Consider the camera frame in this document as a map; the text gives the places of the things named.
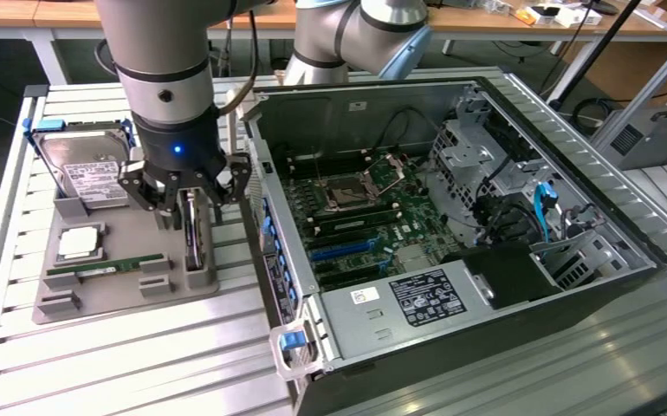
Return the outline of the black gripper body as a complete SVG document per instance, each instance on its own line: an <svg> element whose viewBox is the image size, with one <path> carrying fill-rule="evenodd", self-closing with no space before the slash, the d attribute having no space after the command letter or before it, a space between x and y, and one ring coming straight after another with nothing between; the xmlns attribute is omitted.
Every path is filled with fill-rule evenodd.
<svg viewBox="0 0 667 416"><path fill-rule="evenodd" d="M222 191L218 175L226 157L220 145L218 116L218 108L208 107L194 119L170 124L133 112L146 172L165 189L176 176L178 189L201 187L206 182L214 191Z"/></svg>

